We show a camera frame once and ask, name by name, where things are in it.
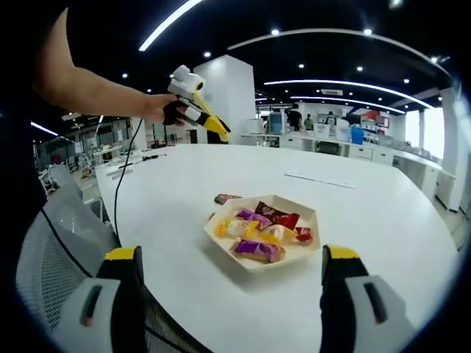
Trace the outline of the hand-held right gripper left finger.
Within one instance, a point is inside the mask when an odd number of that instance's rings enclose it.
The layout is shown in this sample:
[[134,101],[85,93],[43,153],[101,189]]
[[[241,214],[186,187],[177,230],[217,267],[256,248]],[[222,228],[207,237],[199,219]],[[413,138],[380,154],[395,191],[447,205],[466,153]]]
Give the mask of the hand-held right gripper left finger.
[[54,344],[61,352],[145,352],[143,287],[140,246],[107,253],[63,304]]

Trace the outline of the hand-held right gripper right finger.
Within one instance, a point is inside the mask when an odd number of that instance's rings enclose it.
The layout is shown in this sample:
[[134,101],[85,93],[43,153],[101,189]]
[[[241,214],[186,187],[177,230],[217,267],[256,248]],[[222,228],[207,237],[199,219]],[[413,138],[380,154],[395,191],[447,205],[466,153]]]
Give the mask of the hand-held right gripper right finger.
[[347,247],[323,246],[319,306],[321,352],[400,352],[415,332],[405,301]]

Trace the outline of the person's left hand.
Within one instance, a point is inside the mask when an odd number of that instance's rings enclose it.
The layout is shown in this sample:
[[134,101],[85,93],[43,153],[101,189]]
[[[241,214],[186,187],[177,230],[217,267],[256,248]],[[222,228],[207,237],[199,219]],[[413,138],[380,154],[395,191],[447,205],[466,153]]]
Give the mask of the person's left hand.
[[145,121],[164,126],[183,126],[185,124],[183,120],[185,107],[182,106],[177,96],[169,93],[147,96],[146,98],[143,113]]

